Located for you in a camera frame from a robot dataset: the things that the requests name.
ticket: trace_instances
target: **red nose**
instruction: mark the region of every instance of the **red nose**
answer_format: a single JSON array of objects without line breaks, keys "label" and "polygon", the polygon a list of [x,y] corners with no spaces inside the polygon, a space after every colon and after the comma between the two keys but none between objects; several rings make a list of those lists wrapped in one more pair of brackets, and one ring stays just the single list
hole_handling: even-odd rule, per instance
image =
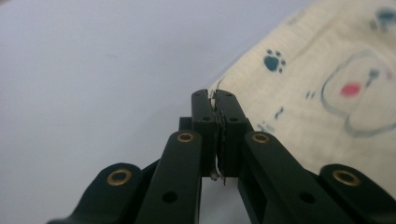
[{"label": "red nose", "polygon": [[347,83],[343,89],[341,89],[341,95],[344,97],[354,97],[359,94],[361,90],[361,84],[357,82],[349,82]]}]

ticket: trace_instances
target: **gray background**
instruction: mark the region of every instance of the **gray background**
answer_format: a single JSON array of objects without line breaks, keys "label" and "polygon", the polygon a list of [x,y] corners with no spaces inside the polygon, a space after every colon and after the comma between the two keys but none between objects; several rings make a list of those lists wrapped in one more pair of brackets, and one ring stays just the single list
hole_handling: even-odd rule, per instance
[{"label": "gray background", "polygon": [[[191,93],[313,1],[0,1],[0,223],[66,217],[105,167],[159,159]],[[201,223],[249,223],[235,183],[204,180]]]}]

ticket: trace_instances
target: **round hole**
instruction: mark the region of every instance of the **round hole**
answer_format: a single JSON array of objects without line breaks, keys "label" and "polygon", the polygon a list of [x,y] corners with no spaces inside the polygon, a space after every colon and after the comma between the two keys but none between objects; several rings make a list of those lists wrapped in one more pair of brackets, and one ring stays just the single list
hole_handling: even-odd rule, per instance
[{"label": "round hole", "polygon": [[194,139],[194,135],[190,133],[181,133],[177,136],[179,142],[190,142],[192,139]]},{"label": "round hole", "polygon": [[111,186],[120,186],[127,183],[131,177],[131,171],[127,169],[118,169],[107,176],[107,184]]},{"label": "round hole", "polygon": [[351,187],[357,187],[361,184],[361,180],[357,176],[345,170],[334,170],[332,176],[338,182]]},{"label": "round hole", "polygon": [[177,201],[177,194],[173,191],[168,191],[163,195],[163,201],[165,203],[174,203]]},{"label": "round hole", "polygon": [[255,133],[253,134],[252,138],[258,143],[267,143],[270,140],[270,138],[263,133]]},{"label": "round hole", "polygon": [[300,199],[305,203],[314,203],[315,202],[315,197],[312,196],[312,194],[307,193],[307,192],[301,192]]}]

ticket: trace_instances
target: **white cloth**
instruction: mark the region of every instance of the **white cloth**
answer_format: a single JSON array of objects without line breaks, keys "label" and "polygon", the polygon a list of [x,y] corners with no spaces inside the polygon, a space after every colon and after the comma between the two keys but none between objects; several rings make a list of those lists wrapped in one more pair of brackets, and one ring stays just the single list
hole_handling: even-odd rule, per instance
[{"label": "white cloth", "polygon": [[304,168],[345,164],[396,197],[396,1],[319,1],[243,55],[215,89],[234,93],[253,127]]}]

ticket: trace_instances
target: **white table surface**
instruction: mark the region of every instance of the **white table surface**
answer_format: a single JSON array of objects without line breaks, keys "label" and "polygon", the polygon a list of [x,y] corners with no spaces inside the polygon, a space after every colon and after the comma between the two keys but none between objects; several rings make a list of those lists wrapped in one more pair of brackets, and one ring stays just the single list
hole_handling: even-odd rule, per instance
[{"label": "white table surface", "polygon": [[[206,89],[314,0],[0,1],[0,223],[67,217],[105,167],[162,155]],[[205,179],[200,223],[249,223]]]}]

